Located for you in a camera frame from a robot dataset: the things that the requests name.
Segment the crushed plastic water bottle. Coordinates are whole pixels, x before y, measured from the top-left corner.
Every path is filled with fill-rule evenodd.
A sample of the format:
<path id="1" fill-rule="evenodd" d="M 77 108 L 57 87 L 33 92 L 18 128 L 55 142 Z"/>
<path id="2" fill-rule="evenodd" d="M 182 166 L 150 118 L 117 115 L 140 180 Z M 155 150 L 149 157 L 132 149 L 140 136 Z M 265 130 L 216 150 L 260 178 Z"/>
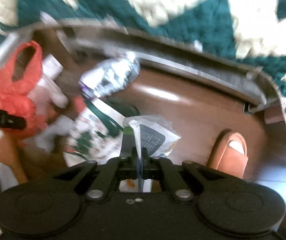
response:
<path id="1" fill-rule="evenodd" d="M 81 75 L 79 87 L 88 100 L 103 98 L 124 90 L 139 74 L 140 64 L 136 59 L 106 59 Z"/>

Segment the crumpled white paper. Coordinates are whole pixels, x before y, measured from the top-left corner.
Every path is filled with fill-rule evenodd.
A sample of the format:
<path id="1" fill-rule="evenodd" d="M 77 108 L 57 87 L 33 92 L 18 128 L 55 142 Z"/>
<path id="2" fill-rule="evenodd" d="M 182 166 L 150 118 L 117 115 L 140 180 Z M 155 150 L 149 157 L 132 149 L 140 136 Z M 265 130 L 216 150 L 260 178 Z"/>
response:
<path id="1" fill-rule="evenodd" d="M 35 104 L 35 112 L 37 115 L 45 115 L 47 108 L 53 103 L 59 108 L 66 108 L 68 98 L 63 94 L 61 89 L 56 85 L 54 80 L 63 71 L 63 66 L 52 55 L 47 55 L 42 61 L 42 77 L 28 93 L 27 98 L 31 99 Z"/>

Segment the grey bed frame rail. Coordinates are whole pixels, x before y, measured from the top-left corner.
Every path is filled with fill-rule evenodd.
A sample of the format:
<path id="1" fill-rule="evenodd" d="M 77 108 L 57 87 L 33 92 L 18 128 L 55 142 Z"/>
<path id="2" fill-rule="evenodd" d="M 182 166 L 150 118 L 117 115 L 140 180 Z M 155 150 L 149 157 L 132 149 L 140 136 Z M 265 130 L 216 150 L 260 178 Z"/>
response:
<path id="1" fill-rule="evenodd" d="M 142 65 L 198 81 L 250 103 L 251 113 L 280 104 L 276 85 L 260 67 L 201 53 L 188 44 L 98 22 L 66 26 L 38 23 L 34 28 L 55 31 L 75 59 L 85 53 L 106 57 L 132 53 Z"/>

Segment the red plastic bag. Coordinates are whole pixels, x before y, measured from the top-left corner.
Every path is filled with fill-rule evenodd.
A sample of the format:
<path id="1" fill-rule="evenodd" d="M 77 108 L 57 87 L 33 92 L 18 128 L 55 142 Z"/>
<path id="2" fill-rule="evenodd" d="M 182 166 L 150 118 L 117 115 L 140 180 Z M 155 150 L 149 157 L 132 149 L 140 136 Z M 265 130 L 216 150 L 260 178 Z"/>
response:
<path id="1" fill-rule="evenodd" d="M 34 54 L 27 63 L 21 79 L 14 81 L 13 74 L 16 59 L 26 48 L 33 48 Z M 39 103 L 34 102 L 27 95 L 36 88 L 42 76 L 42 48 L 38 43 L 31 41 L 21 44 L 10 56 L 5 66 L 0 70 L 0 109 L 8 114 L 23 117 L 26 128 L 23 130 L 5 129 L 18 140 L 37 135 L 47 127 L 47 123 L 56 118 L 58 113 L 52 104 L 43 95 L 37 95 Z"/>

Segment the white printed wrapper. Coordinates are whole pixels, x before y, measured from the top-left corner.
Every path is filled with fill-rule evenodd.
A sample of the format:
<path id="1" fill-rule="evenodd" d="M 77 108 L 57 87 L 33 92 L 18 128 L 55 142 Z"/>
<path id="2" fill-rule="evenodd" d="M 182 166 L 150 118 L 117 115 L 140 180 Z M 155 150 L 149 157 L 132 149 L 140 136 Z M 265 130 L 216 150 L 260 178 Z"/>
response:
<path id="1" fill-rule="evenodd" d="M 132 149 L 136 148 L 141 157 L 145 148 L 150 157 L 167 157 L 180 138 L 172 129 L 172 123 L 162 116 L 132 116 L 123 120 L 121 153 L 130 155 Z"/>

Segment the white green printed packaging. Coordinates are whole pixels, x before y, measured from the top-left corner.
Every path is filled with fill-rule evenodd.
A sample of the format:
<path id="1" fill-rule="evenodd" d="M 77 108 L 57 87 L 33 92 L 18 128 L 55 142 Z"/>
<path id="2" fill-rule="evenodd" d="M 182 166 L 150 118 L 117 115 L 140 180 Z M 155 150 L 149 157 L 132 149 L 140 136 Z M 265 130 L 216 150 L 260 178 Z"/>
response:
<path id="1" fill-rule="evenodd" d="M 64 146 L 68 167 L 87 160 L 105 164 L 121 153 L 123 120 L 140 115 L 139 110 L 124 101 L 107 98 L 86 104 L 81 96 L 73 99 L 78 116 Z"/>

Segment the teal white quilt blanket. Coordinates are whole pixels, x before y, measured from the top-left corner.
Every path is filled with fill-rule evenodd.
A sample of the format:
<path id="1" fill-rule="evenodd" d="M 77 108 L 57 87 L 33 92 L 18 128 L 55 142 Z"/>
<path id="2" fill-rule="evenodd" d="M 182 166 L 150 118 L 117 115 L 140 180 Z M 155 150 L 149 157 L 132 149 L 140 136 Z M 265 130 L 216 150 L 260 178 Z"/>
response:
<path id="1" fill-rule="evenodd" d="M 40 22 L 91 19 L 202 49 L 269 74 L 286 120 L 286 0 L 0 0 L 0 34 Z"/>

